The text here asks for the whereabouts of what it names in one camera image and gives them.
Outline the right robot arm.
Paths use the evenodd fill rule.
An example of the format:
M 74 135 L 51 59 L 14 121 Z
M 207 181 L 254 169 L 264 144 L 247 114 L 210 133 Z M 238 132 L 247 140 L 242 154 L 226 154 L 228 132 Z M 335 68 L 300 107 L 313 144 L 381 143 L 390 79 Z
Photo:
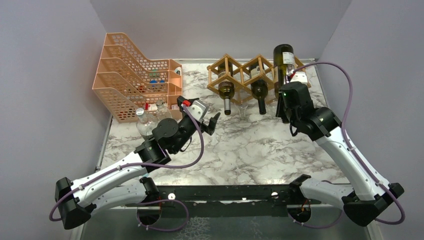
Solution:
M 303 133 L 316 142 L 350 183 L 335 185 L 303 174 L 289 184 L 292 202 L 317 200 L 329 204 L 341 209 L 355 224 L 366 227 L 405 192 L 399 183 L 390 183 L 366 160 L 331 109 L 314 107 L 305 84 L 284 84 L 279 89 L 278 102 L 284 104 L 279 109 L 286 114 L 290 128 L 296 128 L 291 134 Z

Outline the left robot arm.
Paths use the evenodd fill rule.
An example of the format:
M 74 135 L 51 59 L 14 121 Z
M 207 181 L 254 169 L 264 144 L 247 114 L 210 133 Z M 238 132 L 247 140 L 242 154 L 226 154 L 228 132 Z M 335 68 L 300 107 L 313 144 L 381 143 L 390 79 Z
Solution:
M 119 205 L 159 203 L 157 188 L 146 174 L 159 168 L 184 169 L 195 165 L 204 154 L 203 133 L 213 135 L 220 114 L 204 124 L 204 111 L 191 107 L 182 110 L 183 118 L 162 119 L 149 136 L 134 152 L 123 159 L 91 175 L 70 180 L 59 179 L 55 184 L 55 205 L 49 220 L 62 222 L 70 230 L 86 223 L 100 210 Z M 170 165 L 170 156 L 182 152 L 183 146 L 192 135 L 199 135 L 201 149 L 195 161 L 185 165 Z

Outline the green wine bottle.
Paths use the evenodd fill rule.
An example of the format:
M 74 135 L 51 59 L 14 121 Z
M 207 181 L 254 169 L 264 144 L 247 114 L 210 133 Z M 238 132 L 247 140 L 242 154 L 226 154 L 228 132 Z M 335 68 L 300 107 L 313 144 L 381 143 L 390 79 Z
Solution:
M 221 78 L 222 76 L 224 76 L 227 71 L 226 71 L 226 64 L 225 62 L 223 62 L 222 64 L 220 64 L 217 68 L 218 71 L 218 78 Z M 222 82 L 220 82 L 218 84 L 218 94 L 220 96 L 221 99 L 223 99 L 223 103 L 224 103 L 224 114 L 226 116 L 229 116 L 232 111 L 231 111 L 231 99 L 234 97 L 235 95 L 235 86 L 234 83 L 228 80 L 223 80 Z
M 295 56 L 290 44 L 277 45 L 273 50 L 274 95 L 279 98 L 280 87 L 288 81 L 288 74 L 295 69 Z
M 255 63 L 251 65 L 249 68 L 249 76 L 250 78 L 254 78 L 260 74 L 260 66 L 258 63 Z M 265 115 L 267 113 L 266 110 L 266 97 L 268 95 L 268 85 L 266 81 L 264 81 L 262 78 L 259 78 L 258 80 L 252 82 L 250 84 L 252 96 L 257 100 L 258 102 L 258 109 L 260 115 Z

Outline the small clear bottle silver cap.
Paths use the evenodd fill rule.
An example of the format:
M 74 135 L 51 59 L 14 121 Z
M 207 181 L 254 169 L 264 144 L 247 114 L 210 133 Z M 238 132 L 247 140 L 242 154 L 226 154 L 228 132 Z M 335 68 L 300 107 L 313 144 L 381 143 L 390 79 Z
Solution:
M 136 127 L 143 139 L 148 140 L 153 136 L 153 129 L 155 129 L 159 123 L 156 116 L 147 113 L 144 108 L 137 108 L 135 111 L 138 117 Z

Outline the round clear glass bottle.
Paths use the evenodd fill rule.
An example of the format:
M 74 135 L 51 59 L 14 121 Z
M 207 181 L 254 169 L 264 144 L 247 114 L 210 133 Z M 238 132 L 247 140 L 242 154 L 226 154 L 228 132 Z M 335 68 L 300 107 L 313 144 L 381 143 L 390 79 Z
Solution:
M 156 103 L 156 116 L 159 121 L 164 119 L 172 119 L 172 114 L 168 107 L 165 105 L 165 103 L 162 100 L 157 100 Z

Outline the green wine bottle front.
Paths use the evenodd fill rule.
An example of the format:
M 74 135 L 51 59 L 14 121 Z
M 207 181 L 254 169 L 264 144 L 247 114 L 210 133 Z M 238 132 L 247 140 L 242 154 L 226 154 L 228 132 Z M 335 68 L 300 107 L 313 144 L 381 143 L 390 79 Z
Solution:
M 288 74 L 295 69 L 295 56 L 290 44 L 277 45 L 273 50 L 274 95 L 279 98 L 280 87 L 288 81 Z

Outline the green wine bottle back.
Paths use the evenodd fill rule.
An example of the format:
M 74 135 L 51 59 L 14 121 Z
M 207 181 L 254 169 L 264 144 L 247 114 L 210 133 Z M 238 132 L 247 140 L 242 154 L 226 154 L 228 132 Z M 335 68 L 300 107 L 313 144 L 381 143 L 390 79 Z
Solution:
M 260 66 L 258 63 L 255 63 L 251 65 L 249 68 L 249 76 L 250 78 L 254 78 L 260 74 Z M 252 82 L 250 84 L 252 96 L 257 100 L 258 102 L 258 109 L 260 115 L 265 115 L 267 113 L 266 110 L 266 97 L 268 95 L 268 85 L 266 81 L 264 81 L 262 78 L 259 78 L 258 80 Z

